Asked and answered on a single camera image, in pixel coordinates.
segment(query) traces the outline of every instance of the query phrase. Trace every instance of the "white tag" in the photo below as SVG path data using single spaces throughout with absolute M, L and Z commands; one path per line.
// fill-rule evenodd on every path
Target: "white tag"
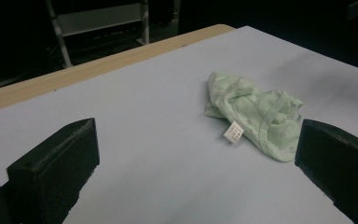
M 243 128 L 234 120 L 223 136 L 231 143 L 236 143 L 240 140 L 242 133 Z

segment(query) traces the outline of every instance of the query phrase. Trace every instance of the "wooden table edge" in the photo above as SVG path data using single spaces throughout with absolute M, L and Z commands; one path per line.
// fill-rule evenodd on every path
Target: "wooden table edge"
M 88 78 L 96 77 L 232 30 L 234 28 L 225 24 L 217 24 L 0 88 L 0 108 L 56 91 Z

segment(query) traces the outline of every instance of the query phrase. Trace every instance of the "metal leg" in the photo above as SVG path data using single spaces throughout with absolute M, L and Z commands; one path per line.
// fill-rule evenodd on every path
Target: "metal leg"
M 71 59 L 69 58 L 68 49 L 66 48 L 65 41 L 62 36 L 62 29 L 57 21 L 57 16 L 54 12 L 54 8 L 50 2 L 50 0 L 46 0 L 46 4 L 48 5 L 48 14 L 50 15 L 51 24 L 53 25 L 54 32 L 57 36 L 58 44 L 60 45 L 61 53 L 63 60 L 65 61 L 65 67 L 72 67 Z
M 141 20 L 142 20 L 142 44 L 147 45 L 150 43 L 149 40 L 149 2 L 148 0 L 141 1 Z

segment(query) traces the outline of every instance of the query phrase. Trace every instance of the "cloth fold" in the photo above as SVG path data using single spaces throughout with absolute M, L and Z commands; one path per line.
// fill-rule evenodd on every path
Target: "cloth fold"
M 234 120 L 264 154 L 278 161 L 295 159 L 303 103 L 285 91 L 261 91 L 254 82 L 213 72 L 208 81 L 211 102 L 205 115 Z

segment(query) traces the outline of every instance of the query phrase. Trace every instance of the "white tabletop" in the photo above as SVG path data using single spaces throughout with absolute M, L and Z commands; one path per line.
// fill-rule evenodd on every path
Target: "white tabletop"
M 6 168 L 62 126 L 96 118 L 101 165 L 64 223 L 351 223 L 297 168 L 203 115 L 213 70 L 304 102 L 358 136 L 358 68 L 251 27 L 0 109 Z

